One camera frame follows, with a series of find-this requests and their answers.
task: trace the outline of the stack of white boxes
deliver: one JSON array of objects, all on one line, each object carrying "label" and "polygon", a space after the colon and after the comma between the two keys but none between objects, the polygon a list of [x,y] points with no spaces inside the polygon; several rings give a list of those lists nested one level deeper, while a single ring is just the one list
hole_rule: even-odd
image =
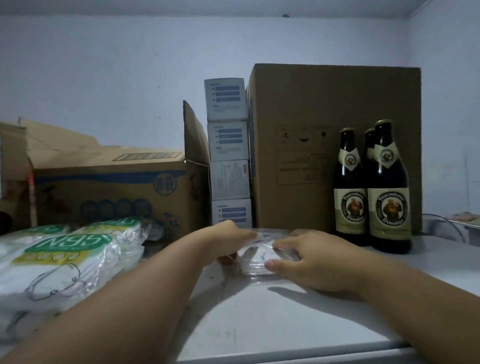
[{"label": "stack of white boxes", "polygon": [[232,220],[240,228],[251,228],[245,82],[243,78],[205,80],[205,98],[212,223]]}]

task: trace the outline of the printed barcode on cardboard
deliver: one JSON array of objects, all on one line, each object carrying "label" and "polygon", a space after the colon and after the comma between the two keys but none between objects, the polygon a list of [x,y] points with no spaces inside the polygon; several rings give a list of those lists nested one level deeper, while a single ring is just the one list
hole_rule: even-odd
[{"label": "printed barcode on cardboard", "polygon": [[180,152],[159,152],[159,153],[131,153],[122,154],[120,157],[115,158],[113,161],[121,160],[141,160],[141,159],[167,159],[176,158],[180,155]]}]

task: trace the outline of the blue printed bar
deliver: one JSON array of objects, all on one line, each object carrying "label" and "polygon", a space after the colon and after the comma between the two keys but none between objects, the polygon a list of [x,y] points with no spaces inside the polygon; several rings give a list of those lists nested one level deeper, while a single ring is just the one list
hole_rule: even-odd
[{"label": "blue printed bar", "polygon": [[215,96],[240,96],[240,91],[215,92]]},{"label": "blue printed bar", "polygon": [[241,129],[219,129],[218,133],[241,133]]},{"label": "blue printed bar", "polygon": [[237,212],[235,214],[222,214],[223,218],[245,218],[247,217],[246,212]]},{"label": "blue printed bar", "polygon": [[241,134],[220,134],[218,138],[219,139],[241,138]]},{"label": "blue printed bar", "polygon": [[242,212],[247,211],[246,207],[227,207],[222,209],[222,213],[224,212]]},{"label": "blue printed bar", "polygon": [[240,86],[215,86],[215,91],[236,91]]},{"label": "blue printed bar", "polygon": [[219,144],[239,144],[241,142],[241,139],[227,139],[218,141]]},{"label": "blue printed bar", "polygon": [[240,97],[217,97],[217,102],[240,101]]}]

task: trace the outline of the white tabletop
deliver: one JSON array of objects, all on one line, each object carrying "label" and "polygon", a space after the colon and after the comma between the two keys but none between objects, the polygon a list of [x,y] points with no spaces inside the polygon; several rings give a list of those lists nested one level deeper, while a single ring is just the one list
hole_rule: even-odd
[{"label": "white tabletop", "polygon": [[[480,248],[418,237],[393,257],[480,295]],[[205,268],[180,320],[169,361],[253,364],[403,346],[365,303],[286,280],[251,282],[233,268]]]}]

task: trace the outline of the brown glass bottle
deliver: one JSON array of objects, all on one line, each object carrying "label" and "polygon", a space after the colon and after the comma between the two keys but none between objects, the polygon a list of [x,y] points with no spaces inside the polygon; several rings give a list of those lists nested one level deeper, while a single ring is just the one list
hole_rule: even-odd
[{"label": "brown glass bottle", "polygon": [[367,243],[367,191],[354,130],[340,132],[340,152],[334,172],[335,227],[339,237],[359,246]]},{"label": "brown glass bottle", "polygon": [[375,134],[367,182],[372,245],[382,252],[406,254],[412,248],[407,171],[393,139],[392,121],[377,121]]},{"label": "brown glass bottle", "polygon": [[361,157],[361,165],[365,179],[372,173],[374,168],[373,149],[375,148],[375,128],[370,128],[365,131],[365,147]]}]

